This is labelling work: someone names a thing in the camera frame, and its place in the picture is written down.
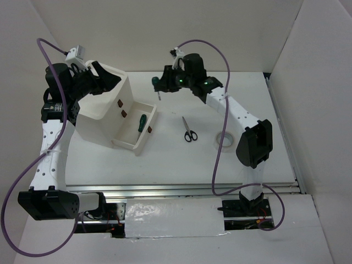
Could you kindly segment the short green screwdriver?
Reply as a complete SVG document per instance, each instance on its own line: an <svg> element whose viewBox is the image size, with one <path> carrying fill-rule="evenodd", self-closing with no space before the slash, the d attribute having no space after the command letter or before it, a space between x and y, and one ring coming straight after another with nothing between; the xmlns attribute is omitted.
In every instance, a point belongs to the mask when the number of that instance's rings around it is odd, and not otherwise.
<svg viewBox="0 0 352 264"><path fill-rule="evenodd" d="M154 76L152 78L152 85L153 85L153 88L154 88L154 91L157 93L157 96L158 96L158 100L160 101L161 100L161 95L160 95L160 91L157 89L157 84L159 83L159 78Z"/></svg>

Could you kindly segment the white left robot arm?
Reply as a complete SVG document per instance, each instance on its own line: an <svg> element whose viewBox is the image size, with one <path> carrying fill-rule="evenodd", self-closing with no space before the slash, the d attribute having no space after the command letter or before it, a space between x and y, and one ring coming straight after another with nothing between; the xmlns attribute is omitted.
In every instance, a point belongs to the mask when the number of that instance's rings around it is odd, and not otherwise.
<svg viewBox="0 0 352 264"><path fill-rule="evenodd" d="M111 91L121 81L106 71L97 61L86 70L76 64L55 63L54 78L46 68L48 88L41 109L43 140L35 176L28 191L21 191L18 203L35 220L74 219L88 212L95 219L108 215L104 194L89 192L74 194L67 191L65 169L68 148L80 111L79 100L88 94L100 95Z"/></svg>

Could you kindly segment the white drawer cabinet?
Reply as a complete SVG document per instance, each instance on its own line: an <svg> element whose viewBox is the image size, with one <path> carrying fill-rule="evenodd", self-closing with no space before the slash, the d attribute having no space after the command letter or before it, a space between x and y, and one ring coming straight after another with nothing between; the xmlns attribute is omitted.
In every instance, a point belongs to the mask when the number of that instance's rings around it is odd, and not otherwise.
<svg viewBox="0 0 352 264"><path fill-rule="evenodd" d="M134 102L128 74L122 70L101 64L107 72L121 78L109 92L88 94L79 101L80 111L76 120L76 132L83 140L113 148L113 139L123 123L130 117Z"/></svg>

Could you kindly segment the white drawer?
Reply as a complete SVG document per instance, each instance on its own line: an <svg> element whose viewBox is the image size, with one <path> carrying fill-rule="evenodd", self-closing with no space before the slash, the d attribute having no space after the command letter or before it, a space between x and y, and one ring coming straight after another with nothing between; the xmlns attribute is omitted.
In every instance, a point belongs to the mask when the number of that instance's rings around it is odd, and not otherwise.
<svg viewBox="0 0 352 264"><path fill-rule="evenodd" d="M158 115L157 106L155 104L145 104L135 101L125 113L126 117L122 118L122 124L112 139L112 144L116 147L131 150L135 156L138 156L153 132L154 124ZM138 137L139 120L142 114L147 115L147 122L138 142L136 142Z"/></svg>

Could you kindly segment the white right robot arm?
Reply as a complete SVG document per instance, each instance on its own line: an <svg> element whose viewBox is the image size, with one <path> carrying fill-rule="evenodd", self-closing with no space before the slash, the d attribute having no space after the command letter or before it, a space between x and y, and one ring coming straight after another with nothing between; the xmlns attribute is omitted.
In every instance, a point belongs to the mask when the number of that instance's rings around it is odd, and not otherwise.
<svg viewBox="0 0 352 264"><path fill-rule="evenodd" d="M227 118L240 136L236 156L244 166L244 176L239 208L243 214L253 215L263 200L263 172L273 149L271 122L259 120L229 96L219 80L207 75L199 54L185 55L179 49L170 53L173 64L165 66L161 78L152 78L154 90L176 92L189 88L202 102Z"/></svg>

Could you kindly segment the long green screwdriver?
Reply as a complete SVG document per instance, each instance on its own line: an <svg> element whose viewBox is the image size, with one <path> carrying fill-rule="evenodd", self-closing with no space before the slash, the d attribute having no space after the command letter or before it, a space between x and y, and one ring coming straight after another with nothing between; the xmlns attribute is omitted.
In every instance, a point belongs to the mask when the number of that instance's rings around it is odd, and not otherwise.
<svg viewBox="0 0 352 264"><path fill-rule="evenodd" d="M138 127L138 135L137 135L137 140L136 142L138 142L140 136L141 136L141 133L143 132L143 129L146 125L146 122L147 122L147 115L146 114L142 114L141 117L140 117L140 120L139 120L139 127Z"/></svg>

